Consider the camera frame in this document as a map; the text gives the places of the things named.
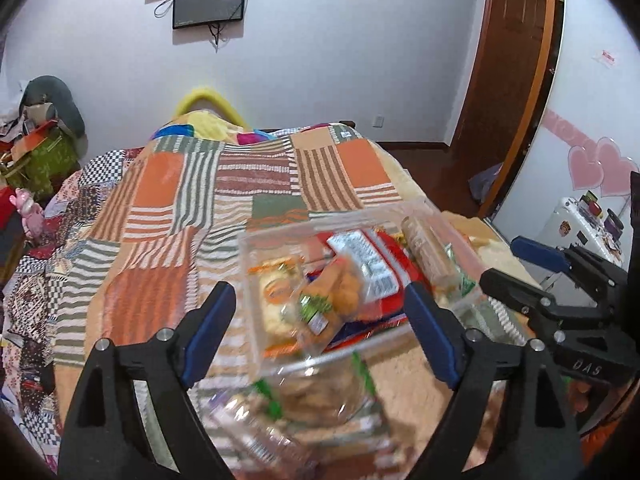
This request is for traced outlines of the right hand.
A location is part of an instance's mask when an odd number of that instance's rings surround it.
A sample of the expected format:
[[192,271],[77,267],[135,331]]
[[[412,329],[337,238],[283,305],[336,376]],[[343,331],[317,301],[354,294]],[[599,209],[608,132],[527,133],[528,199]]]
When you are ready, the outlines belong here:
[[583,413],[589,408],[588,394],[591,388],[592,385],[589,382],[580,382],[575,379],[568,382],[568,400],[574,414]]

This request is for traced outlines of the orange sleeved right forearm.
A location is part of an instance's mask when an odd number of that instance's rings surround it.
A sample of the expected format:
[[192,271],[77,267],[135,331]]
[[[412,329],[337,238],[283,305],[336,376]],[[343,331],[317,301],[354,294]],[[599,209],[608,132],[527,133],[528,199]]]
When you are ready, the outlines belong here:
[[638,393],[638,380],[633,380],[626,387],[610,390],[603,403],[587,418],[586,426],[579,430],[582,458],[586,464],[604,449]]

